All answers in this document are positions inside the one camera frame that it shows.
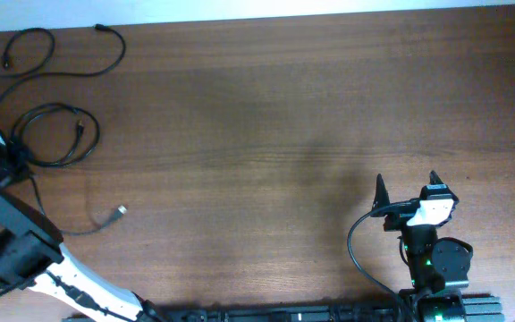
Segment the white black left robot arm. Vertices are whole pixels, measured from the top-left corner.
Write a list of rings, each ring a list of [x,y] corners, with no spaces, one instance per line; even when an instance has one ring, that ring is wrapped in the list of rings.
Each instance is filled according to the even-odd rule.
[[[163,320],[152,302],[110,284],[80,263],[46,216],[4,191],[9,163],[0,133],[0,293],[40,292],[94,321]]]

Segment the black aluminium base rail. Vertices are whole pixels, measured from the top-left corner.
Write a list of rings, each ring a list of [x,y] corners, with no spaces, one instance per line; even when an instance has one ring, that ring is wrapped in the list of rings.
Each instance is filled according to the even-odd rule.
[[[417,321],[503,322],[502,303],[491,295],[463,297],[449,295],[418,302]],[[353,322],[409,321],[396,305],[386,301],[362,301],[320,306],[262,307],[256,309],[149,309],[138,321],[173,322]]]

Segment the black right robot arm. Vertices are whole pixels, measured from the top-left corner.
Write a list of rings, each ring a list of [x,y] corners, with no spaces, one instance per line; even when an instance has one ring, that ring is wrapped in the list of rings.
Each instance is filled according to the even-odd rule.
[[[473,248],[451,237],[440,238],[437,230],[452,219],[460,202],[438,174],[429,174],[429,184],[416,198],[392,203],[381,174],[376,177],[372,209],[375,217],[384,219],[386,232],[401,234],[401,249],[409,268],[412,291],[406,291],[407,311],[424,321],[436,318],[419,303],[435,295],[459,292],[469,286],[468,271]]]

